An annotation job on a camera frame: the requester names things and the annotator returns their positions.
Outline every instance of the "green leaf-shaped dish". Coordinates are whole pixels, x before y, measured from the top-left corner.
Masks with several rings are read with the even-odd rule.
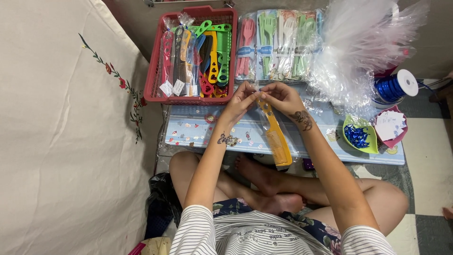
[[[366,142],[369,142],[369,147],[367,148],[357,148],[354,145],[352,145],[346,138],[346,135],[344,134],[344,127],[352,124],[356,128],[368,128],[368,130],[364,129],[364,132],[368,133],[368,136],[366,137]],[[353,148],[356,150],[359,150],[361,152],[365,153],[370,153],[370,154],[378,154],[379,151],[377,149],[377,136],[376,136],[376,131],[374,130],[373,126],[370,125],[370,122],[359,118],[359,117],[352,117],[351,115],[346,115],[346,119],[344,120],[343,123],[343,129],[342,129],[343,137],[346,140],[346,142],[351,145]]]

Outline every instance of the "striped shirt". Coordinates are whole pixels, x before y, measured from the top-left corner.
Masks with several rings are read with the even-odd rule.
[[[184,209],[170,255],[332,255],[309,233],[278,216],[252,211],[215,219],[204,206]],[[342,255],[396,255],[386,238],[368,226],[342,234]]]

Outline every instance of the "blue table top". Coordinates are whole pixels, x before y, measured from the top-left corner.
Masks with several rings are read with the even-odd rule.
[[[304,90],[299,91],[304,98]],[[314,110],[310,111],[313,119],[324,134],[333,151],[344,162],[379,163],[389,165],[404,165],[405,157],[403,144],[399,142],[393,149],[378,142],[379,154],[368,154],[356,150],[346,143],[342,134],[344,116],[327,102],[314,102]],[[206,147],[209,142],[215,120],[220,116],[224,106],[173,105],[170,111],[165,143],[169,145]],[[265,129],[260,120],[258,108],[247,112],[233,127],[231,135],[238,138],[233,147],[227,150],[271,154],[266,146]],[[296,148],[293,156],[309,158],[297,127],[283,114],[274,110],[288,130],[287,142]]]

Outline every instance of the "green vine embroidery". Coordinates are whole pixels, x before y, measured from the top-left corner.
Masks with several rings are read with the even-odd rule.
[[[97,59],[97,62],[100,63],[100,64],[105,65],[107,73],[108,74],[112,74],[113,73],[114,74],[113,76],[117,77],[119,79],[119,81],[120,81],[120,85],[119,85],[120,88],[125,89],[127,91],[127,93],[131,94],[133,99],[135,100],[135,102],[134,102],[134,111],[130,112],[130,121],[134,122],[135,125],[137,126],[135,128],[135,133],[137,135],[137,137],[135,138],[135,144],[137,144],[137,142],[139,141],[139,138],[140,138],[140,140],[142,139],[141,132],[140,132],[140,124],[142,123],[143,118],[140,116],[139,111],[140,111],[140,109],[142,107],[147,105],[147,103],[145,101],[145,98],[144,97],[139,97],[139,96],[141,96],[143,91],[141,90],[139,92],[138,90],[135,90],[134,88],[131,88],[130,85],[129,85],[129,81],[128,80],[125,81],[123,78],[121,78],[120,73],[115,70],[115,68],[113,67],[112,63],[107,63],[107,62],[104,63],[104,61],[102,60],[101,57],[98,56],[96,51],[93,51],[88,46],[88,44],[83,39],[82,35],[79,34],[79,36],[82,39],[82,42],[84,44],[84,45],[82,45],[82,48],[89,49],[91,52],[93,52],[93,54],[94,54],[93,57]]]

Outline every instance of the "stack of paper tags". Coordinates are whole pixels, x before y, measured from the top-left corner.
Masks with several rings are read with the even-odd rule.
[[[403,132],[406,127],[404,114],[387,111],[377,116],[376,125],[374,129],[382,141],[395,139]]]

